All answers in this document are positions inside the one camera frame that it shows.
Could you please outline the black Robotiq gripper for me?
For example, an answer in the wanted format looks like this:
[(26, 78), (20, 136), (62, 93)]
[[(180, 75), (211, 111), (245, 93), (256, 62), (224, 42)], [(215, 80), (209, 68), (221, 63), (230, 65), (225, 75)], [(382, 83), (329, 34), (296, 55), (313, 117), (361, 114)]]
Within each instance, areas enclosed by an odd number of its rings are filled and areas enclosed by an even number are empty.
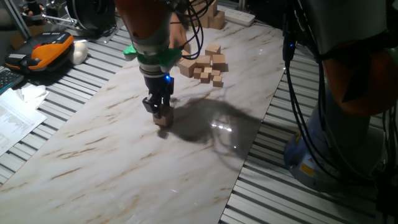
[(170, 107), (170, 97), (174, 93), (174, 78), (169, 74), (161, 77), (144, 77), (145, 84), (152, 97), (145, 97), (142, 101), (147, 112), (152, 113), (154, 118), (160, 118), (160, 100), (163, 105)]

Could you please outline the person right hand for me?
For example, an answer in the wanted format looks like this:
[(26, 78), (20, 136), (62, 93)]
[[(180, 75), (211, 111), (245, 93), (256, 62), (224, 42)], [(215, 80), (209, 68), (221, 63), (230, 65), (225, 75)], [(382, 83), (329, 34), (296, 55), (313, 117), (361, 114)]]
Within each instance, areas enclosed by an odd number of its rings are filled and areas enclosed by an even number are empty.
[(170, 44), (171, 49), (183, 47), (187, 41), (186, 29), (181, 20), (173, 13), (170, 18)]

